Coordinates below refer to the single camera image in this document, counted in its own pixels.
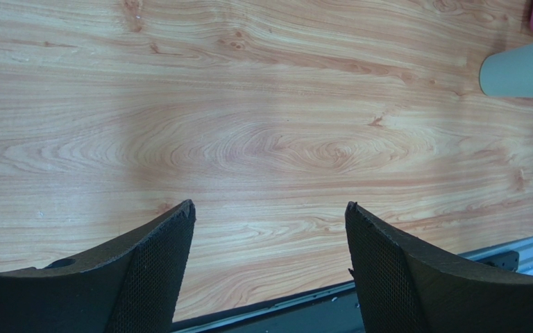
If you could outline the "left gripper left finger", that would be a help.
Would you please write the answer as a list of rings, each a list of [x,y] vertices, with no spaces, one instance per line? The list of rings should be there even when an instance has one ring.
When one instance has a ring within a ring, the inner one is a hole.
[[[152,221],[44,268],[0,273],[0,332],[168,332],[196,210]]]

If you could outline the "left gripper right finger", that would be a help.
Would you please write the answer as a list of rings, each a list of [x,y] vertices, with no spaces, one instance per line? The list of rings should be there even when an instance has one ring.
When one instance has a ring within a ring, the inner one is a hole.
[[[533,276],[454,255],[355,202],[345,226],[367,332],[533,332]]]

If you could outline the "green cup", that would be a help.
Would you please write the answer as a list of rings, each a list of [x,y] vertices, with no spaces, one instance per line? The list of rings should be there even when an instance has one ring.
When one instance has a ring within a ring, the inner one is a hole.
[[[533,43],[490,55],[479,81],[487,96],[533,98]]]

